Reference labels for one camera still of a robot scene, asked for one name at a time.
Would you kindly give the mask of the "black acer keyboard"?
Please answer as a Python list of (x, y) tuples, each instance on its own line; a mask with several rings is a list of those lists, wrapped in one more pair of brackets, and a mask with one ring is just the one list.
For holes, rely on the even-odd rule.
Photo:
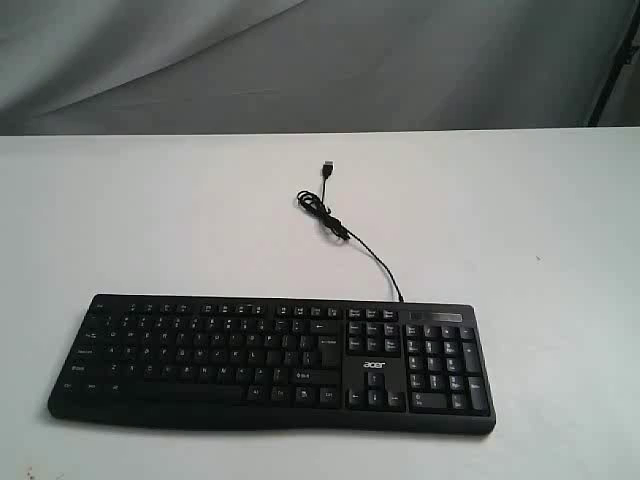
[(496, 424), (472, 307), (355, 300), (96, 295), (47, 408), (181, 430)]

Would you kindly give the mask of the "black stand pole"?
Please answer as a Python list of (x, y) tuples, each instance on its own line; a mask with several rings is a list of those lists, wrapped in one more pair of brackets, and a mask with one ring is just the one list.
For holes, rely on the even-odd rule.
[(639, 47), (634, 44), (634, 38), (639, 28), (639, 6), (636, 6), (633, 10), (633, 14), (627, 27), (624, 37), (618, 46), (613, 60), (611, 62), (610, 69), (605, 78), (605, 81), (600, 89), (599, 95), (596, 99), (595, 105), (589, 116), (587, 126), (597, 127), (603, 112), (609, 102), (609, 99), (614, 91), (614, 87), (619, 79), (622, 68), (625, 65), (629, 65), (633, 60), (634, 55), (639, 50)]

